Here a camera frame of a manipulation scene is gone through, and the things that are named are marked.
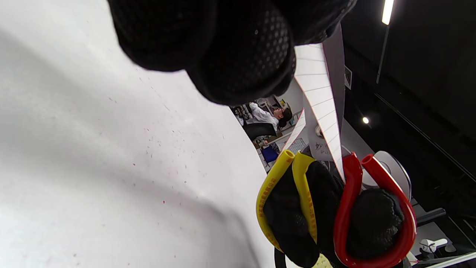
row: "black mesh fabric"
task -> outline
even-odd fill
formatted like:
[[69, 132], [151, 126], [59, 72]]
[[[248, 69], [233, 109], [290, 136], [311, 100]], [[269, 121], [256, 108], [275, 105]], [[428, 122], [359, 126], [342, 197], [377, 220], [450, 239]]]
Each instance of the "black mesh fabric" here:
[[293, 31], [296, 45], [321, 43], [355, 6], [357, 0], [273, 0]]
[[294, 45], [330, 36], [355, 0], [109, 0], [124, 52], [163, 72], [186, 69], [210, 101], [282, 95]]
[[302, 215], [291, 167], [276, 184], [263, 211], [286, 256], [299, 267], [313, 267], [319, 258], [319, 249], [309, 234], [307, 221]]
[[[334, 251], [334, 220], [344, 185], [319, 162], [306, 172], [317, 222], [317, 246], [302, 224], [297, 189], [291, 168], [278, 182], [265, 203], [264, 213], [276, 240], [288, 258], [301, 267], [312, 267], [319, 253], [335, 268], [345, 267]], [[351, 212], [347, 252], [360, 259], [379, 257], [389, 250], [398, 237], [403, 214], [396, 198], [385, 190], [362, 192]], [[404, 267], [404, 262], [396, 267]]]
[[137, 64], [178, 71], [196, 64], [215, 32], [216, 0], [109, 0], [124, 52]]
[[197, 89], [212, 101], [245, 103], [289, 87], [294, 43], [288, 23], [269, 1], [218, 4], [215, 39], [196, 68], [188, 70]]

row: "ceiling track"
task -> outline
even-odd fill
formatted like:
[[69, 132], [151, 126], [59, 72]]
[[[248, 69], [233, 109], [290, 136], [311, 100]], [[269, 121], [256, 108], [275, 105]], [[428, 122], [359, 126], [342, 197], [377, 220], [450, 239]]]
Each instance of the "ceiling track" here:
[[461, 171], [463, 171], [466, 176], [471, 178], [476, 183], [476, 178], [474, 177], [471, 172], [469, 172], [463, 165], [461, 165], [454, 157], [452, 157], [449, 153], [447, 153], [443, 148], [441, 148], [438, 144], [431, 140], [428, 135], [426, 135], [423, 131], [421, 131], [415, 124], [413, 124], [408, 118], [406, 118], [399, 110], [397, 110], [394, 106], [392, 106], [389, 102], [387, 102], [382, 96], [378, 93], [374, 92], [374, 95], [379, 98], [385, 105], [387, 105], [390, 109], [392, 109], [396, 114], [398, 114], [405, 122], [407, 122], [410, 126], [412, 126], [418, 133], [420, 133], [425, 139], [427, 139], [434, 147], [436, 147], [442, 154], [444, 154], [451, 162], [453, 162]]

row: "ceiling light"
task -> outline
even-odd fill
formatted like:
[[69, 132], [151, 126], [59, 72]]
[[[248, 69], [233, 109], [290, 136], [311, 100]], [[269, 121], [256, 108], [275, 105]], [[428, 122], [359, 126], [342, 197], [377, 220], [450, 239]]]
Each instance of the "ceiling light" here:
[[388, 25], [390, 23], [390, 16], [392, 15], [393, 0], [385, 0], [384, 13], [382, 15], [382, 22]]

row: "white lab coat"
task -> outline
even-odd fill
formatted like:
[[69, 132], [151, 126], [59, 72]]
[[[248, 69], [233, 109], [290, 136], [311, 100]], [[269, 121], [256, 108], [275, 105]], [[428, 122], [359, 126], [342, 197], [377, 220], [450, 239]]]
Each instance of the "white lab coat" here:
[[[278, 131], [279, 120], [276, 117], [274, 117], [272, 114], [268, 112], [263, 111], [256, 103], [250, 103], [249, 107], [251, 108], [251, 113], [253, 115], [253, 118], [247, 120], [246, 121], [247, 124], [269, 123], [273, 125], [274, 130], [276, 132]], [[239, 118], [238, 116], [236, 116], [236, 118], [238, 119], [240, 124], [243, 125], [243, 119]]]

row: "black strap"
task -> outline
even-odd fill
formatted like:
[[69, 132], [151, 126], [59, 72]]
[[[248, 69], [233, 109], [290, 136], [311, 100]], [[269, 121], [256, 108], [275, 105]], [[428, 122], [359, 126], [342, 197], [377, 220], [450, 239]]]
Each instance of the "black strap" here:
[[286, 255], [279, 251], [277, 248], [274, 248], [274, 263], [276, 268], [287, 268], [286, 267]]

